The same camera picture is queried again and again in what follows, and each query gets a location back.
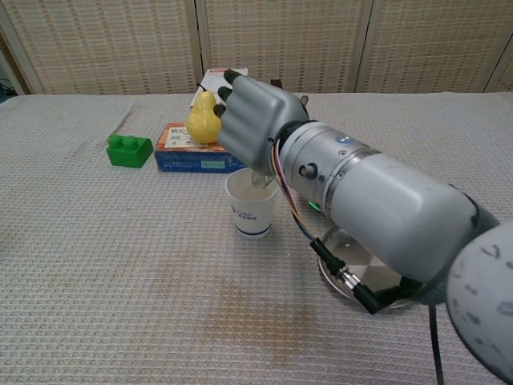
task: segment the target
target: green lego block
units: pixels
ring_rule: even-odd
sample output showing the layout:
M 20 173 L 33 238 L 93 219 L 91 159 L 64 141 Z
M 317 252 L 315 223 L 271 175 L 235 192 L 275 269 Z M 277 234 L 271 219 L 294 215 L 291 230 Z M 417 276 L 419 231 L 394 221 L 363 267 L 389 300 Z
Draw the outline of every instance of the green lego block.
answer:
M 107 142 L 107 154 L 113 166 L 141 168 L 153 153 L 153 144 L 148 138 L 113 134 Z

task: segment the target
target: white paper cup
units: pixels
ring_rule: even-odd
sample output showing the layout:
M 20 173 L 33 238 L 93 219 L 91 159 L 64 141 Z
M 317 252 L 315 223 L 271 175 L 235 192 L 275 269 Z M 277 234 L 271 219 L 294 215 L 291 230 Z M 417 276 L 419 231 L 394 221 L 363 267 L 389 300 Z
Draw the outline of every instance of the white paper cup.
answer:
M 278 184 L 274 180 L 265 188 L 253 187 L 251 168 L 242 168 L 226 178 L 224 186 L 232 206 L 233 220 L 245 238 L 265 237 L 273 221 Z

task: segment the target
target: black cable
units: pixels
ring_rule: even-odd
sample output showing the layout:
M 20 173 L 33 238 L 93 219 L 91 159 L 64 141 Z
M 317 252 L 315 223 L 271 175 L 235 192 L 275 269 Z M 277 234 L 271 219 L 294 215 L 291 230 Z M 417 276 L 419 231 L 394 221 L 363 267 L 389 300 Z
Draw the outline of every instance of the black cable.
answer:
M 442 358 L 440 357 L 440 346 L 438 344 L 438 331 L 436 327 L 436 306 L 429 305 L 430 311 L 430 332 L 431 346 L 433 347 L 434 369 L 436 370 L 436 383 L 443 385 Z

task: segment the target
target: table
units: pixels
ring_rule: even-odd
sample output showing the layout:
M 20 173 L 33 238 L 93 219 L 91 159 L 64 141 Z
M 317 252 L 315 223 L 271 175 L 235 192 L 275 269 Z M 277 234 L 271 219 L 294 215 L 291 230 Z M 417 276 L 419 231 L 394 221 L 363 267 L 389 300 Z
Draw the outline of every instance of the table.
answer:
M 155 144 L 191 97 L 0 106 L 0 383 L 434 383 L 427 308 L 370 316 L 336 295 L 283 197 L 247 241 L 225 175 L 110 165 L 110 133 Z M 511 94 L 310 95 L 309 111 L 513 217 Z M 500 383 L 438 310 L 446 383 Z

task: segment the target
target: robotic hand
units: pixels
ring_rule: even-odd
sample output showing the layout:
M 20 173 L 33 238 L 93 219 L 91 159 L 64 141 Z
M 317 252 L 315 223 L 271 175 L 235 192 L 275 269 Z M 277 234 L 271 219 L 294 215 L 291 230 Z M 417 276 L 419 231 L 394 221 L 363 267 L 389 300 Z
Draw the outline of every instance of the robotic hand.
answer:
M 499 226 L 455 187 L 311 120 L 287 91 L 232 70 L 224 77 L 232 89 L 221 87 L 226 106 L 214 107 L 220 144 L 266 176 L 275 173 L 276 151 L 288 185 L 418 284 L 410 299 L 432 306 L 449 298 L 450 318 L 469 350 L 502 380 L 513 381 L 513 226 Z M 322 245 L 313 248 L 324 252 Z M 497 266 L 500 282 L 494 282 Z

